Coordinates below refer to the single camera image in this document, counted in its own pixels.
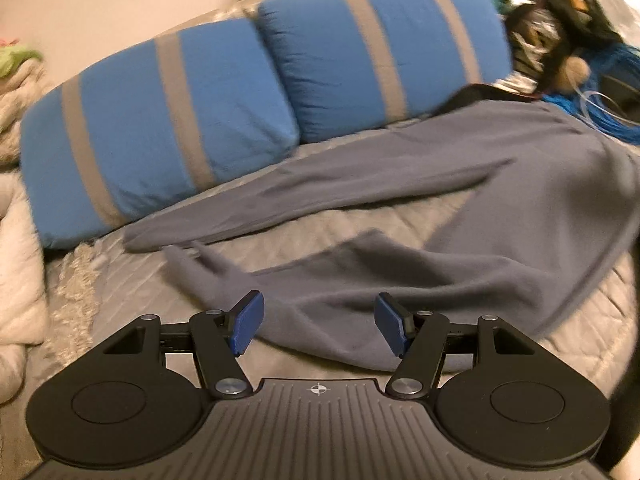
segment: blue rope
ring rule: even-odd
[[[626,44],[618,44],[591,55],[587,62],[591,69],[591,75],[584,85],[580,87],[581,94],[587,93],[586,102],[585,96],[580,94],[572,97],[550,94],[543,96],[542,100],[561,107],[565,112],[582,119],[587,124],[593,123],[601,132],[630,144],[640,144],[640,126],[623,123],[600,110],[596,106],[611,110],[610,102],[603,100],[601,95],[590,95],[588,93],[590,91],[598,91],[600,76],[609,72],[617,64],[622,65],[630,78],[636,82],[633,86],[640,89],[640,50]],[[588,118],[583,116],[583,107],[588,111]]]

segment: cream blanket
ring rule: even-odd
[[[44,261],[18,171],[0,173],[0,403],[20,388],[25,345],[47,329]]]
[[[20,119],[45,90],[44,67],[37,59],[28,59],[11,76],[0,78],[0,168],[18,162]]]

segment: black device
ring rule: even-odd
[[[263,379],[235,357],[264,315],[251,291],[188,323],[141,316],[44,383],[26,412],[33,480],[602,480],[609,407],[498,317],[453,324],[388,294],[376,325],[402,361],[370,380]],[[201,388],[166,368],[193,353]],[[474,366],[438,388],[447,354]]]

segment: metal screw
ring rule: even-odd
[[[391,389],[399,394],[416,394],[422,389],[422,383],[409,377],[401,377],[391,383]]]
[[[216,383],[216,390],[221,394],[227,395],[237,395],[244,392],[249,385],[245,383],[242,379],[228,378],[228,379],[220,379]]]

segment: round pad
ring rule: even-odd
[[[515,381],[498,386],[491,394],[494,410],[514,422],[540,424],[564,410],[564,399],[546,384]]]
[[[96,424],[124,422],[140,413],[145,405],[145,391],[121,381],[89,384],[71,402],[80,418]]]
[[[587,456],[609,425],[607,400],[564,363],[502,355],[451,378],[435,413],[449,437],[483,460],[547,468]]]
[[[41,454],[82,467],[121,468],[179,446],[200,420],[198,390],[159,364],[136,361],[69,367],[36,390],[26,416]]]

